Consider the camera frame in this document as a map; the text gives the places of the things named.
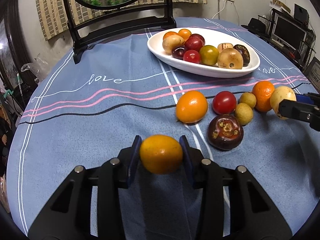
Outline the longan fruit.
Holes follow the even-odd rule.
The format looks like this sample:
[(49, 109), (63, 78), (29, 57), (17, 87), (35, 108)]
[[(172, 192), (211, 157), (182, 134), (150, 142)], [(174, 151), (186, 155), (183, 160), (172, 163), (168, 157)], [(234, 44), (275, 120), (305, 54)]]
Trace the longan fruit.
[(240, 96), (239, 103), (245, 103), (249, 105), (249, 107), (254, 109), (257, 103), (257, 99), (254, 94), (245, 92)]
[(237, 104), (234, 114), (242, 126), (249, 124), (253, 119), (253, 110), (246, 103)]

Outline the small red cherry tomato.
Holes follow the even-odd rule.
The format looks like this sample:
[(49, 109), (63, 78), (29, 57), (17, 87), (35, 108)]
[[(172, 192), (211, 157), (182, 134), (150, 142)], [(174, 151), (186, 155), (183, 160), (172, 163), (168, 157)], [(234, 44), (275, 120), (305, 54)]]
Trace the small red cherry tomato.
[(183, 60), (195, 64), (199, 64), (201, 62), (201, 55), (198, 51), (188, 50), (183, 55)]

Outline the pale cream round fruit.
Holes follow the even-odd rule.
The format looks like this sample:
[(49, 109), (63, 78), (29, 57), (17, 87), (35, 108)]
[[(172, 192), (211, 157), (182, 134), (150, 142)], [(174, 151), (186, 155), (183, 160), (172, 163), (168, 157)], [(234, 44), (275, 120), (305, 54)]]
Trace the pale cream round fruit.
[(277, 115), (277, 117), (281, 120), (287, 120), (286, 117), (281, 116), (279, 113), (279, 104), (283, 100), (291, 100), (291, 101), (297, 101), (296, 94), (294, 91), (287, 87), (287, 86), (279, 86), (277, 87), (271, 97), (270, 97), (270, 105), (274, 111), (274, 113)]

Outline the dark brown mangosteen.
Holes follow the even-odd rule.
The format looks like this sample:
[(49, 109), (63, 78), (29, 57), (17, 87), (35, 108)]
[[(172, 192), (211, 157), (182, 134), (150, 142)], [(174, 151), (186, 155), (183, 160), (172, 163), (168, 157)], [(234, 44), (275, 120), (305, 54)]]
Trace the dark brown mangosteen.
[(240, 44), (234, 45), (233, 48), (236, 49), (242, 55), (243, 62), (244, 62), (243, 66), (247, 67), (251, 60), (248, 49), (245, 46)]

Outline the beige round fruit with hole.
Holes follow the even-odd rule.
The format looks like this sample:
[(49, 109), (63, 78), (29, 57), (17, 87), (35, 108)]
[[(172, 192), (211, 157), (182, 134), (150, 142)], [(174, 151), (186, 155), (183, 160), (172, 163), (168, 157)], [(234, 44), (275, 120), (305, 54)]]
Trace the beige round fruit with hole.
[(234, 48), (226, 48), (218, 55), (217, 65), (219, 68), (242, 69), (244, 61), (242, 55)]

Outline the black hat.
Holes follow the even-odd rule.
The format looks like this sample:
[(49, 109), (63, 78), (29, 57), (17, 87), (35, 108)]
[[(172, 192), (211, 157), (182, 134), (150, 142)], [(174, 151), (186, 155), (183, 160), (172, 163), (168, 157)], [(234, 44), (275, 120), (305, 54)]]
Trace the black hat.
[(242, 24), (243, 28), (258, 36), (266, 36), (266, 25), (256, 18), (251, 18), (248, 25)]

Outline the striped beige melon fruit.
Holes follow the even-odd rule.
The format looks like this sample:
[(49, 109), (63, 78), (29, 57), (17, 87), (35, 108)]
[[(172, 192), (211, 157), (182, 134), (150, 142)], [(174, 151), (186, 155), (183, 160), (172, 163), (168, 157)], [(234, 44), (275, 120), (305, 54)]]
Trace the striped beige melon fruit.
[(233, 48), (233, 45), (231, 43), (221, 43), (217, 46), (219, 53), (221, 53), (223, 50), (225, 50), (227, 48)]

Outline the small dark red plum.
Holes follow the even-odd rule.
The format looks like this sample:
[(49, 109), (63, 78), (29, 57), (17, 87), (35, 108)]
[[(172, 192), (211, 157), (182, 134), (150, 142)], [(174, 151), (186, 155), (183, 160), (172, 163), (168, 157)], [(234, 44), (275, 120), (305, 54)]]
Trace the small dark red plum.
[(185, 46), (177, 46), (172, 49), (171, 55), (175, 59), (183, 60), (184, 54), (187, 51)]

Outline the beige potato shaped fruit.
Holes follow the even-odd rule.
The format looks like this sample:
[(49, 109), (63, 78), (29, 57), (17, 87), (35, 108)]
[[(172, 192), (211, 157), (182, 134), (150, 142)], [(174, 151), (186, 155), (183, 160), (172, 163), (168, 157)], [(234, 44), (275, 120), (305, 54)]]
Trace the beige potato shaped fruit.
[(170, 35), (162, 42), (162, 47), (166, 54), (171, 55), (174, 48), (184, 45), (184, 39), (179, 35)]

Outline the large red plum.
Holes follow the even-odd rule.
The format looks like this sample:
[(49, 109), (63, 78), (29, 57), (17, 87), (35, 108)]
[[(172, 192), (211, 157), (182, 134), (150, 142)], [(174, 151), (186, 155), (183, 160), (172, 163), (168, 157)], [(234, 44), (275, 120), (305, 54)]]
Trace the large red plum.
[(186, 40), (184, 46), (187, 50), (194, 50), (196, 52), (199, 52), (200, 49), (204, 46), (204, 43), (198, 37), (190, 37)]

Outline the red tomato on table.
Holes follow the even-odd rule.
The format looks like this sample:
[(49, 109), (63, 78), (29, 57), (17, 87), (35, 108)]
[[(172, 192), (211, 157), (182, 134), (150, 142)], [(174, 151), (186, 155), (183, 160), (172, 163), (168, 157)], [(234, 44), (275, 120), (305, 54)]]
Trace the red tomato on table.
[(218, 114), (232, 114), (236, 108), (236, 97), (229, 91), (219, 92), (212, 103), (213, 111)]

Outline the yellow green tomato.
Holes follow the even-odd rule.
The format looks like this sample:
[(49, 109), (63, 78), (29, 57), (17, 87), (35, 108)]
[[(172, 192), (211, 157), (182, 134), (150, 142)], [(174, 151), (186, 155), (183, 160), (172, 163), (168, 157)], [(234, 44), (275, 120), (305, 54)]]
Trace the yellow green tomato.
[(205, 45), (200, 49), (199, 54), (201, 55), (202, 64), (213, 66), (217, 63), (219, 52), (216, 47)]

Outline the orange kumquat back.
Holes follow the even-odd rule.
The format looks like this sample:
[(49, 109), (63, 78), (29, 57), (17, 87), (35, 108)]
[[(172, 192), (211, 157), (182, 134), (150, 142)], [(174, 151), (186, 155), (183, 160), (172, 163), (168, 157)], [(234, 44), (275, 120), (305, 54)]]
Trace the orange kumquat back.
[(139, 155), (146, 170), (153, 174), (165, 175), (179, 169), (183, 150), (174, 138), (157, 134), (143, 140)]

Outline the large orange mandarin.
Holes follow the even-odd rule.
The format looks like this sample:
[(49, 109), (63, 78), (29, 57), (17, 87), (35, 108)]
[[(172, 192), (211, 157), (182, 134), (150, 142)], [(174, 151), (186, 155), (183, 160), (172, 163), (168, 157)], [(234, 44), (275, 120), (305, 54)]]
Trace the large orange mandarin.
[(172, 35), (178, 35), (178, 33), (174, 32), (174, 31), (168, 31), (167, 33), (164, 34), (163, 40), (165, 40), (166, 38), (168, 38), (169, 36), (172, 36)]

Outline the small orange tangerine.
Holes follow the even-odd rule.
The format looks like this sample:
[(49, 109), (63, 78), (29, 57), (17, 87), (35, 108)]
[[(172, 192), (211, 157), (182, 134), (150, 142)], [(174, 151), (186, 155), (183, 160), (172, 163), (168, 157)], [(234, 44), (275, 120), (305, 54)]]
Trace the small orange tangerine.
[(188, 40), (191, 36), (191, 31), (189, 29), (180, 29), (178, 31), (178, 35), (184, 39), (184, 41)]

